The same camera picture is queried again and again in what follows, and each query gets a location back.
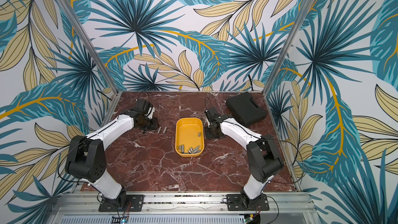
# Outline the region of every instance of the black cable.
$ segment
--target black cable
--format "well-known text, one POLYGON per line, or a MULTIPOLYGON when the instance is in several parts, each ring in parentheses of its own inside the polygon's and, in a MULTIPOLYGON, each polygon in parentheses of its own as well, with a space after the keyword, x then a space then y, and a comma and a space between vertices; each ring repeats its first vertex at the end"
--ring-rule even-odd
POLYGON ((208 99, 211 104, 212 104, 212 102, 211 102, 211 99, 209 97, 205 97, 205 108, 207 109, 206 99, 208 99))
POLYGON ((145 90, 142 90, 142 91, 138 94, 138 97, 137 97, 137 99, 136 99, 135 101, 137 101, 137 100, 140 98, 140 95, 141 95, 142 92, 146 92, 146 93, 147 93, 148 101, 150 101, 150 100, 149 100, 149 93, 148 93, 147 91, 145 91, 145 90))
POLYGON ((271 224, 271 223, 274 222, 274 221, 276 220, 276 218, 278 218, 278 216, 279 216, 279 206, 278 206, 277 202, 275 201, 275 199, 274 199, 273 197, 267 196, 267 198, 271 198, 272 200, 274 200, 274 202, 275 202, 275 204, 276 204, 276 207, 278 208, 278 214, 276 215, 275 219, 273 219, 271 222, 266 223, 266 224, 271 224))
MULTIPOLYGON (((302 161, 302 156, 301 156, 301 153, 300 153, 300 151, 299 151, 299 148, 296 147, 292 142, 289 142, 289 141, 287 141, 287 140, 267 140, 267 139, 265 139, 265 138, 256 137, 256 136, 254 136, 254 135, 248 133, 248 132, 245 130, 245 128, 241 127, 240 125, 238 125, 238 124, 236 124, 236 123, 231 123, 231 122, 228 122, 228 121, 216 121, 216 122, 227 122, 227 123, 229 123, 229 124, 236 125, 236 126, 240 127, 243 131, 245 131, 248 135, 250 135, 250 136, 252 136, 252 137, 255 137, 255 138, 258 138, 258 139, 261 139, 261 140, 271 141, 271 142, 287 142, 287 143, 291 144, 292 146, 294 146, 294 147, 296 148, 296 150, 298 151, 298 154, 300 155, 301 161, 302 161)), ((274 182, 274 183, 282 183, 282 184, 295 184, 295 183, 299 182, 299 181, 304 177, 304 163, 302 164, 302 170, 303 170, 303 173, 301 174, 301 177, 300 177, 297 181, 294 181, 294 182, 291 182, 291 183, 283 183, 283 182, 278 182, 278 181, 273 181, 273 180, 271 180, 271 182, 274 182)))

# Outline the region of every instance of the plastic tray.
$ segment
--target plastic tray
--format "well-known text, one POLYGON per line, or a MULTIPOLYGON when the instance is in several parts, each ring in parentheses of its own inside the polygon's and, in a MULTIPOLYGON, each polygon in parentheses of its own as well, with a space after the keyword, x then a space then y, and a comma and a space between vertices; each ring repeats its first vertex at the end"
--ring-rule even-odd
POLYGON ((176 152, 182 157, 197 157, 202 154, 205 148, 205 139, 203 137, 203 123, 199 118, 181 118, 176 124, 176 152), (201 150, 194 154, 182 154, 178 147, 184 145, 185 152, 190 147, 200 146, 201 150))

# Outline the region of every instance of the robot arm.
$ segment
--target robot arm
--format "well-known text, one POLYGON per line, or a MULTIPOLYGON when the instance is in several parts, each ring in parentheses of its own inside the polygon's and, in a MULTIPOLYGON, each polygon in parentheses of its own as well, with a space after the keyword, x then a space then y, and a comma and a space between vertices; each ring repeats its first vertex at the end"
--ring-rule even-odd
POLYGON ((239 124, 226 114, 220 115, 213 107, 205 110, 208 127, 205 136, 208 139, 230 136, 247 151, 251 175, 243 187, 242 204, 247 209, 256 206, 264 187, 283 168, 283 159, 272 135, 259 133, 239 124))
POLYGON ((106 170, 105 150, 120 135, 132 128, 146 132, 158 127, 155 109, 150 102, 138 99, 134 108, 123 111, 117 118, 87 136, 73 137, 65 171, 89 183, 119 211, 127 206, 126 191, 106 170))

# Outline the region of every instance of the black case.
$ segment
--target black case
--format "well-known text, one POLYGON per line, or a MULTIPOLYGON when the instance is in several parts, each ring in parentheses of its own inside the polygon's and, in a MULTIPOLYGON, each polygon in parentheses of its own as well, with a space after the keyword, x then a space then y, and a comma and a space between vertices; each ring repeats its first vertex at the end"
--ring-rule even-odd
POLYGON ((258 107, 249 92, 244 92, 226 100, 232 116, 244 127, 248 127, 267 116, 266 110, 258 107))

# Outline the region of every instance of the aluminum frame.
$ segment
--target aluminum frame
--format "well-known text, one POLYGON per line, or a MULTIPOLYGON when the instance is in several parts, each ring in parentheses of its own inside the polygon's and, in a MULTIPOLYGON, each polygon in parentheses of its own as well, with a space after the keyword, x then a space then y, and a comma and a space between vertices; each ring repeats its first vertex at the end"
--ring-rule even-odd
MULTIPOLYGON (((316 207, 306 192, 264 192, 275 199, 280 213, 302 213, 307 223, 319 223, 316 207)), ((127 192, 128 195, 145 195, 141 212, 134 214, 252 214, 255 211, 228 211, 227 194, 239 192, 127 192)), ((277 213, 276 203, 269 198, 270 210, 277 213)), ((64 215, 98 215, 100 203, 97 192, 63 194, 49 218, 49 224, 60 223, 64 215)))

